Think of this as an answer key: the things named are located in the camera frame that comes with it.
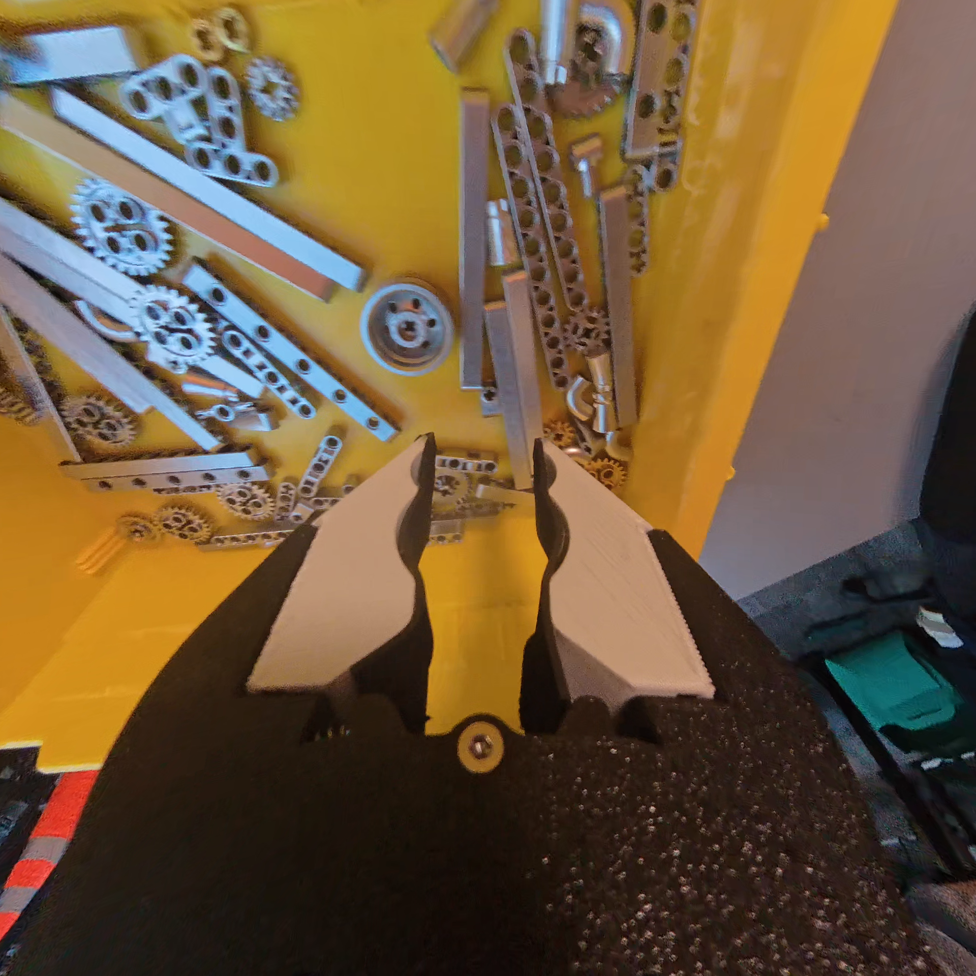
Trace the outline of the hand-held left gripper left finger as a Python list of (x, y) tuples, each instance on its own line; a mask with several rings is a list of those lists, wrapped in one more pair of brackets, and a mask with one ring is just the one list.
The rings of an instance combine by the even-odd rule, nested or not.
[(420, 561), (436, 455), (435, 436), (419, 436), (317, 519), (249, 692), (323, 693), (337, 713), (383, 696), (424, 733), (433, 636)]

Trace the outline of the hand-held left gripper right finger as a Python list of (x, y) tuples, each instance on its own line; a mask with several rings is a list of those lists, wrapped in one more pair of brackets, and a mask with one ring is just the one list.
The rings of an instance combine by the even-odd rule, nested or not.
[(611, 727), (641, 700), (713, 701), (652, 526), (549, 441), (535, 443), (533, 474), (545, 567), (522, 659), (522, 730), (554, 734), (582, 700)]

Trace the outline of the yellow bin with grey parts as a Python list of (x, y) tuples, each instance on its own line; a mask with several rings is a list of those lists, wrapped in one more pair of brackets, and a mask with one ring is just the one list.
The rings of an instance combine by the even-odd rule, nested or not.
[[(245, 105), (247, 133), (283, 171), (277, 187), (219, 188), (360, 266), (360, 291), (305, 271), (257, 230), (184, 199), (168, 177), (138, 177), (177, 203), (179, 260), (200, 257), (288, 330), (400, 432), (381, 442), (320, 400), (304, 420), (280, 407), (256, 443), (277, 476), (299, 475), (332, 424), (348, 433), (328, 485), (370, 476), (418, 435), (497, 452), (503, 421), (459, 386), (459, 340), (421, 378), (385, 371), (359, 338), (365, 302), (417, 277), (459, 312), (460, 102), (463, 88), (510, 100), (503, 49), (537, 34), (539, 2), (500, 2), (459, 75), (429, 31), (448, 2), (234, 2), (260, 55), (297, 78), (295, 118)], [(701, 554), (789, 300), (895, 2), (702, 2), (677, 184), (650, 202), (650, 264), (631, 281), (640, 417), (623, 498)], [(121, 513), (153, 510), (145, 490), (97, 493), (55, 470), (39, 429), (2, 431), (2, 748), (38, 747), (47, 772), (101, 765), (141, 695), (192, 628), (262, 560), (259, 547), (196, 553), (186, 541), (129, 544), (108, 568), (73, 566)]]

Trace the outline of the pile of grey building parts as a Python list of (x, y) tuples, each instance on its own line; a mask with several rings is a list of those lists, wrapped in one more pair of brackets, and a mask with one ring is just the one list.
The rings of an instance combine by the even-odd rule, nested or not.
[[(360, 291), (364, 270), (317, 240), (287, 226), (252, 200), (219, 188), (272, 189), (283, 171), (247, 133), (245, 105), (282, 123), (300, 105), (297, 78), (276, 56), (256, 56), (250, 24), (234, 2), (222, 2), (189, 24), (197, 45), (159, 47), (165, 2), (55, 2), (69, 18), (16, 17), (2, 2), (2, 163), (23, 150), (22, 164), (71, 168), (78, 180), (65, 203), (70, 230), (41, 221), (27, 202), (2, 200), (2, 258), (74, 299), (55, 311), (53, 297), (28, 311), (2, 275), (2, 299), (77, 368), (107, 386), (106, 396), (68, 399), (65, 424), (95, 443), (96, 459), (72, 477), (95, 491), (140, 488), (174, 500), (162, 512), (205, 540), (204, 515), (181, 496), (222, 494), (231, 520), (250, 519), (241, 544), (289, 532), (294, 523), (329, 510), (367, 477), (334, 476), (348, 433), (332, 424), (301, 473), (277, 476), (256, 443), (277, 432), (280, 407), (304, 420), (320, 400), (348, 421), (390, 443), (400, 432), (382, 406), (326, 366), (303, 340), (281, 329), (200, 257), (179, 260), (175, 225), (191, 218), (159, 189), (137, 189), (137, 178), (168, 177), (192, 201), (215, 204), (201, 234), (217, 239), (219, 217), (257, 230), (262, 245), (284, 248), (310, 272)], [(540, 435), (561, 446), (585, 471), (619, 493), (633, 463), (624, 453), (636, 418), (632, 287), (649, 266), (650, 196), (677, 183), (680, 140), (661, 127), (660, 95), (648, 89), (650, 56), (672, 43), (674, 4), (581, 2), (570, 28), (564, 67), (552, 77), (544, 41), (525, 27), (503, 49), (510, 100), (492, 108), (489, 91), (463, 88), (460, 102), (459, 386), (484, 397), (483, 286), (528, 284), (519, 299), (520, 338), (539, 334), (541, 370), (564, 403), (563, 415)], [(497, 452), (454, 452), (436, 462), (434, 519), (475, 519), (512, 508), (528, 493), (530, 461), (499, 460)]]

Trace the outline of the green box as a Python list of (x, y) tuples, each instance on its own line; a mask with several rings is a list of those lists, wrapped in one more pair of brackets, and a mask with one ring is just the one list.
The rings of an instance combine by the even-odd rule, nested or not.
[(827, 671), (876, 731), (920, 734), (954, 721), (963, 700), (901, 629), (827, 655)]

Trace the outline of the grey round wheel hub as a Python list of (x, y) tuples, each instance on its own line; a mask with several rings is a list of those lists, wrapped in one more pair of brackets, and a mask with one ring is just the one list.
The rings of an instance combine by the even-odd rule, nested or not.
[(455, 336), (445, 299), (416, 277), (379, 287), (359, 316), (360, 338), (372, 359), (388, 372), (421, 377), (447, 359)]

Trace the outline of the orange striped object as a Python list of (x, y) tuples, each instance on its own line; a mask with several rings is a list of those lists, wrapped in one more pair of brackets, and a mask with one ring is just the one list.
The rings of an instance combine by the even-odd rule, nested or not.
[(98, 766), (46, 772), (39, 748), (1, 751), (1, 956), (7, 966), (73, 839)]

